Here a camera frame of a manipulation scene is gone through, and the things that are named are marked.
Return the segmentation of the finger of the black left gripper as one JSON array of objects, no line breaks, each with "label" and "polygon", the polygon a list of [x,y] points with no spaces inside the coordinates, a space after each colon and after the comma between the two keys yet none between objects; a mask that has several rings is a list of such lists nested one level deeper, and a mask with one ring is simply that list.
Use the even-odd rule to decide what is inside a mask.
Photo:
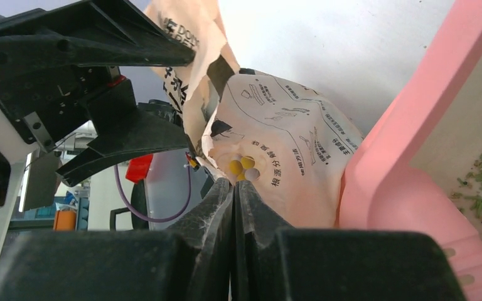
[{"label": "finger of the black left gripper", "polygon": [[0,19],[0,69],[186,66],[194,57],[130,1],[77,1]]},{"label": "finger of the black left gripper", "polygon": [[137,104],[132,83],[121,79],[80,101],[92,121],[96,138],[61,166],[62,183],[74,186],[118,163],[156,152],[184,149],[188,140],[181,126]]}]

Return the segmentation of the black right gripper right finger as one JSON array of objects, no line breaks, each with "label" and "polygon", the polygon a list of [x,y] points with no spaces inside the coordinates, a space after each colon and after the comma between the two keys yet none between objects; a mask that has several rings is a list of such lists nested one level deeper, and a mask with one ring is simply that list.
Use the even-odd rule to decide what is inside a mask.
[{"label": "black right gripper right finger", "polygon": [[464,300],[426,235],[295,228],[248,181],[233,201],[234,300]]}]

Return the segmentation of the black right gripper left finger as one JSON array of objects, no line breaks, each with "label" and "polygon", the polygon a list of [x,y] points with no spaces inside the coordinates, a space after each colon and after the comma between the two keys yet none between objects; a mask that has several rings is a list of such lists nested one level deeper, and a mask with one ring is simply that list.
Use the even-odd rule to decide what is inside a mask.
[{"label": "black right gripper left finger", "polygon": [[165,230],[26,235],[0,263],[0,300],[227,300],[231,226],[219,179]]}]

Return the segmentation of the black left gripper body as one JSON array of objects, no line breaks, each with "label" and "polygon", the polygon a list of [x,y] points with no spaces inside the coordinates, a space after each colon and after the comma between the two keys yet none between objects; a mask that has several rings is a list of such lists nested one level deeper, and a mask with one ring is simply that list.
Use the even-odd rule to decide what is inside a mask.
[{"label": "black left gripper body", "polygon": [[59,140],[91,121],[80,101],[126,78],[119,67],[0,69],[0,109],[27,144],[52,151]]}]

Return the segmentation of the beige cat litter bag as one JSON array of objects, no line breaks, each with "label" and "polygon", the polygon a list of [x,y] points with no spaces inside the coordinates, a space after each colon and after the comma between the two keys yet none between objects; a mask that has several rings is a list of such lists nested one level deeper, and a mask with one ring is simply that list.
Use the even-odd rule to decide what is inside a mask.
[{"label": "beige cat litter bag", "polygon": [[308,87],[242,69],[216,1],[151,1],[145,15],[195,52],[155,72],[197,163],[215,179],[250,181],[293,226],[338,226],[345,167],[363,140],[352,122]]}]

